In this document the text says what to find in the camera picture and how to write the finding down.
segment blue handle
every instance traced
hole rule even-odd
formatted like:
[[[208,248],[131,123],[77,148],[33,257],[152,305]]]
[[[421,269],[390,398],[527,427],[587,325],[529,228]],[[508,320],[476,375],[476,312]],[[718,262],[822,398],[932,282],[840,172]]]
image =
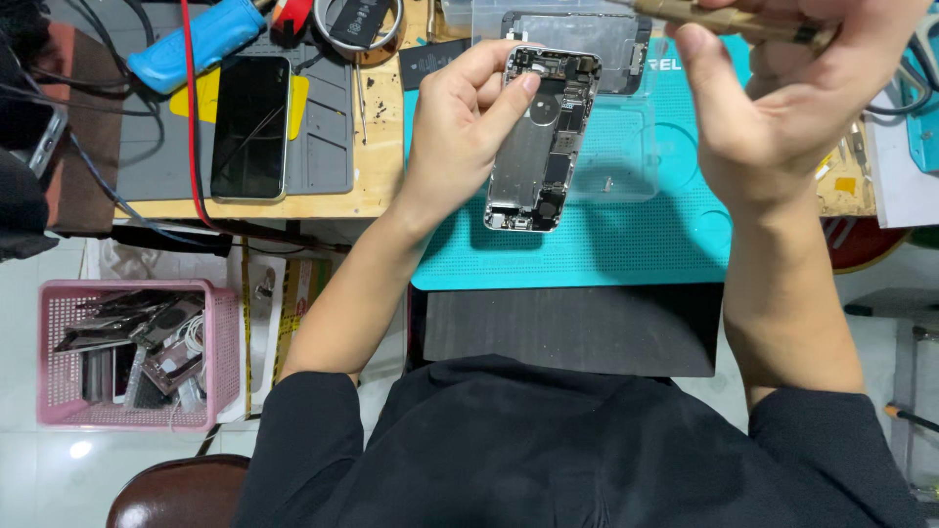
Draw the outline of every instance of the blue handle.
[[[223,0],[190,22],[195,73],[222,60],[265,26],[250,0]],[[168,94],[186,83],[186,45],[180,27],[145,51],[131,54],[127,64],[154,90]]]

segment wooden workbench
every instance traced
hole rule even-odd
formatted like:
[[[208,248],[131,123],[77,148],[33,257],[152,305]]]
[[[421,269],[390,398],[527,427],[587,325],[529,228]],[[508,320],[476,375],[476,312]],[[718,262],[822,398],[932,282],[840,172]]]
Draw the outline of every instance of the wooden workbench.
[[[407,0],[405,3],[403,48],[420,45],[417,38],[427,38],[428,1],[431,0]],[[345,194],[291,195],[273,205],[219,204],[207,200],[209,215],[216,218],[321,219],[375,218],[384,212],[404,178],[404,97],[397,57],[375,66],[363,66],[362,84],[371,85],[365,88],[369,141],[367,145],[362,144],[358,88],[353,83],[356,140],[352,150],[352,191]],[[842,163],[836,151],[832,164],[832,170],[819,183],[819,214],[876,215],[873,187],[863,178],[853,157],[849,155],[847,163]],[[188,199],[137,201],[131,202],[131,206],[148,218],[196,216],[195,207]],[[115,215],[126,216],[119,210]]]

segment red cable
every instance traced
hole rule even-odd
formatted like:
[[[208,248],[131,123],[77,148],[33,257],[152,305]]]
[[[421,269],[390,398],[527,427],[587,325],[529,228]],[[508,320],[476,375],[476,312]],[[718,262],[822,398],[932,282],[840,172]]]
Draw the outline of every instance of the red cable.
[[[222,229],[212,224],[212,221],[208,218],[208,214],[206,214],[206,212],[202,209],[202,204],[199,202],[199,182],[197,180],[198,167],[195,166],[196,163],[199,163],[199,153],[195,151],[195,135],[197,134],[195,127],[199,126],[196,118],[195,108],[195,60],[193,58],[192,52],[192,29],[190,28],[189,20],[189,0],[181,0],[181,2],[182,35],[186,44],[186,85],[189,88],[189,176],[190,184],[192,185],[192,202],[195,204],[195,212],[199,215],[199,219],[201,219],[202,222],[216,231],[223,232]]]

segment plastic basket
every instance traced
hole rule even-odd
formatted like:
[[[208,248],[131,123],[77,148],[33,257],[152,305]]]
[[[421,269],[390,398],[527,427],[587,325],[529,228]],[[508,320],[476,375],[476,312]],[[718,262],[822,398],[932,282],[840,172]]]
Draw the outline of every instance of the plastic basket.
[[[53,354],[65,327],[90,315],[75,306],[111,291],[172,289],[202,291],[206,299],[203,361],[206,365],[206,409],[182,412],[163,409],[125,410],[112,402],[82,399],[82,354]],[[239,393],[238,297],[206,280],[175,281],[49,281],[39,288],[36,416],[44,426],[135,431],[206,431],[215,415]]]

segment teal repair mat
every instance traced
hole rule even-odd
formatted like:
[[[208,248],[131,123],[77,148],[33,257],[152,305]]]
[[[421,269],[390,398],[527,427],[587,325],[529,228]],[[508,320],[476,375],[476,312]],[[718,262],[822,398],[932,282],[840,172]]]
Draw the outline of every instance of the teal repair mat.
[[[747,44],[724,41],[744,83],[750,75]],[[652,95],[658,196],[638,203],[568,200],[561,225],[545,234],[487,229],[485,198],[474,197],[437,230],[412,284],[453,290],[723,281],[731,218],[698,168],[694,105],[674,46],[648,67],[658,69]],[[405,94],[406,116],[413,117],[416,100],[416,91]],[[622,126],[615,110],[594,108],[581,156]],[[405,135],[409,148],[410,126]]]

